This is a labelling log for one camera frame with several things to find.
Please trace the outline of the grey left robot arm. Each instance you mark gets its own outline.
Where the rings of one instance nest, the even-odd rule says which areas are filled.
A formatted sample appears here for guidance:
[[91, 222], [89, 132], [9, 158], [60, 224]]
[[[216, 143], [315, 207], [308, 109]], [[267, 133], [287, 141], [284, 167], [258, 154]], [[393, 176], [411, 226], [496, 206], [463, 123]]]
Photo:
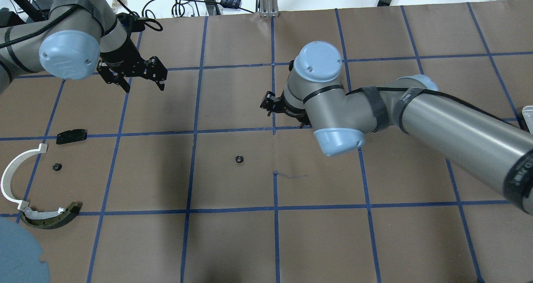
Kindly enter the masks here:
[[3, 27], [0, 31], [0, 89], [19, 76], [46, 71], [82, 80], [95, 72], [126, 93], [127, 78], [141, 77], [165, 89], [167, 68], [158, 57], [143, 59], [133, 32], [162, 31], [155, 19], [128, 10], [115, 14], [106, 0], [52, 0], [48, 19]]

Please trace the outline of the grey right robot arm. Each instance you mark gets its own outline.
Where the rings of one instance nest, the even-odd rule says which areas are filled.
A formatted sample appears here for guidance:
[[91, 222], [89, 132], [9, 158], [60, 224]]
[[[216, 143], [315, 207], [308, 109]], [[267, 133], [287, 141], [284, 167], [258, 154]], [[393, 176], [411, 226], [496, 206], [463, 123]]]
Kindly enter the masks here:
[[440, 92], [422, 74], [346, 93], [342, 64], [335, 46], [309, 42], [290, 64], [282, 94], [266, 92], [259, 107], [311, 126], [326, 156], [361, 148], [365, 134], [396, 126], [532, 214], [530, 133]]

